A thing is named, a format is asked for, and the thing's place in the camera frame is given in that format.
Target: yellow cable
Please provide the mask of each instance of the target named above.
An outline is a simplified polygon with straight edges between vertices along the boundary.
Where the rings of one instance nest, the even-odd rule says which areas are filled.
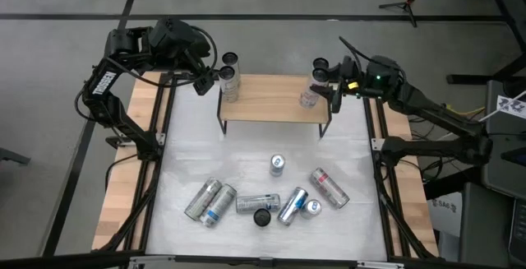
[[[485,108],[486,108],[486,107],[481,107],[481,108],[474,109],[474,110],[472,110],[472,111],[469,111],[469,112],[465,112],[465,113],[463,113],[463,112],[457,112],[457,111],[455,111],[454,109],[452,109],[449,105],[447,105],[447,109],[448,109],[448,110],[452,111],[453,113],[459,114],[459,115],[461,115],[461,116],[468,116],[468,115],[470,115],[470,114],[475,114],[475,113],[478,113],[478,112],[482,111],[482,110],[485,109]]]

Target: red-striped can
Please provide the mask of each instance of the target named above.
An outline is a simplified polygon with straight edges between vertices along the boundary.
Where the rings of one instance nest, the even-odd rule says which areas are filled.
[[[342,208],[348,201],[347,194],[335,183],[334,180],[321,168],[311,174],[311,183],[329,200],[336,208]]]

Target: gray floor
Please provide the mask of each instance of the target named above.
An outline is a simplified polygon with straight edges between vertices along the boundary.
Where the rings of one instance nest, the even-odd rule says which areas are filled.
[[[136,0],[132,14],[296,13],[393,14],[377,9],[399,0]],[[126,0],[0,0],[0,13],[121,13]],[[505,0],[520,28],[524,5]],[[416,14],[492,15],[493,0],[417,0]],[[345,54],[342,35],[364,53],[391,57],[435,101],[466,111],[484,103],[484,87],[449,86],[448,73],[491,74],[519,54],[500,23],[341,21],[189,21],[208,30],[219,51],[236,51],[243,72],[304,73],[313,58],[332,63]],[[0,21],[0,146],[30,156],[29,166],[0,164],[0,258],[41,253],[84,121],[72,107],[82,81],[104,51],[118,21]],[[128,26],[152,25],[132,21]],[[132,79],[113,93],[127,104]],[[414,129],[425,132],[430,125]],[[97,127],[81,173],[58,253],[90,250],[104,199],[104,172],[114,150]]]

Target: wooden shelf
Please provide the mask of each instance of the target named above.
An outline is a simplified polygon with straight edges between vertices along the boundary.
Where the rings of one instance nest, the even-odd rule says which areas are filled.
[[[330,121],[327,100],[320,97],[314,108],[299,104],[307,77],[241,75],[236,102],[221,101],[219,118],[223,121],[265,121],[318,123]]]

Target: tripod stand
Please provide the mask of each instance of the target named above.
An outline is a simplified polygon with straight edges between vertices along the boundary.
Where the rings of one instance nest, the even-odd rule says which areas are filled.
[[[414,0],[406,0],[405,2],[393,2],[388,4],[382,4],[378,7],[380,9],[385,9],[388,7],[398,7],[402,9],[404,12],[407,12],[409,14],[409,20],[411,21],[413,27],[417,27],[417,21],[414,19],[413,10],[411,9],[411,4],[413,2]]]

